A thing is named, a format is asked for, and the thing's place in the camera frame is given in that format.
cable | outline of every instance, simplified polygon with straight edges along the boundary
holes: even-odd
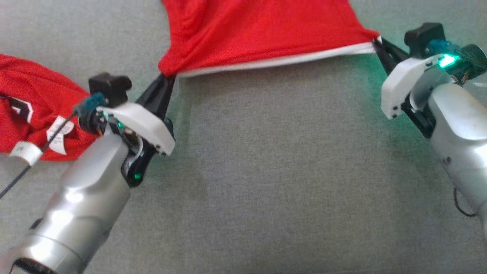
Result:
[[[64,120],[64,122],[56,129],[56,131],[54,132],[54,134],[49,138],[49,140],[47,140],[47,143],[40,149],[42,151],[42,153],[46,152],[47,148],[49,147],[49,145],[53,142],[54,138],[56,138],[56,135],[59,134],[59,132],[61,132],[61,130],[64,128],[64,126],[76,115],[76,112],[73,112],[71,115],[69,115],[66,120]],[[3,198],[3,196],[5,196],[5,194],[7,194],[7,192],[18,182],[20,181],[20,179],[29,171],[29,169],[31,168],[31,165],[28,165],[26,166],[20,173],[19,175],[17,175],[17,177],[15,177],[15,179],[12,180],[12,182],[10,182],[8,184],[8,186],[6,188],[4,188],[2,190],[2,192],[0,193],[0,199]]]
[[[475,213],[473,214],[468,214],[466,213],[465,211],[463,211],[460,206],[458,205],[458,199],[457,199],[457,188],[453,188],[453,199],[455,200],[455,206],[456,208],[458,209],[458,211],[460,211],[461,214],[467,216],[467,217],[475,217],[477,216]]]

white tag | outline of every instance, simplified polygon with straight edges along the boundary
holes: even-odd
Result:
[[[61,126],[61,124],[65,121],[65,119],[61,116],[58,116],[54,121],[53,125],[47,130],[47,139],[49,140],[51,136],[56,132],[56,130]],[[59,154],[66,155],[66,150],[64,149],[64,136],[71,132],[75,128],[75,124],[73,122],[68,121],[66,125],[61,129],[61,131],[56,135],[52,143],[49,145],[53,151],[56,151]]]
[[[20,141],[15,145],[9,156],[20,157],[26,160],[30,166],[33,166],[42,156],[42,151],[33,143]]]
[[[484,84],[484,83],[476,83],[475,82],[475,83],[472,83],[472,84],[474,84],[474,85],[476,85],[478,87],[481,87],[481,88],[487,88],[487,84]]]

gray fabric surface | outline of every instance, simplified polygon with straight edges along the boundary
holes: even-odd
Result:
[[[451,40],[487,47],[483,0],[352,6],[397,44],[440,21]],[[98,72],[126,74],[131,99],[170,45],[157,0],[0,8],[2,52],[84,88]],[[168,115],[176,150],[154,159],[86,273],[487,273],[480,222],[455,209],[428,142],[406,117],[382,114],[384,79],[372,55],[180,79]],[[67,166],[37,164],[0,200],[1,250],[42,214]],[[0,157],[0,185],[22,167]]]

robotic arm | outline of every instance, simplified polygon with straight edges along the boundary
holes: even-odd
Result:
[[[487,108],[462,87],[487,71],[486,55],[476,45],[446,41],[438,23],[408,31],[405,43],[410,54],[386,40],[374,42],[389,75],[382,111],[389,119],[406,113],[430,139],[455,194],[458,189],[480,217],[487,238]]]
[[[165,119],[173,83],[174,78],[161,75],[137,103],[130,103],[127,77],[104,73],[90,79],[92,96],[104,99],[84,102],[77,115],[84,130],[102,136],[63,174],[44,216],[0,262],[0,273],[84,272],[152,156],[174,149],[172,124]]]

green light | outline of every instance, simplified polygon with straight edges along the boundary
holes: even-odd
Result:
[[[457,59],[458,59],[458,56],[452,56],[449,54],[445,54],[445,56],[443,56],[443,58],[441,58],[439,65],[441,68],[444,68],[446,66],[449,66],[449,65],[455,63],[455,61],[457,61]]]

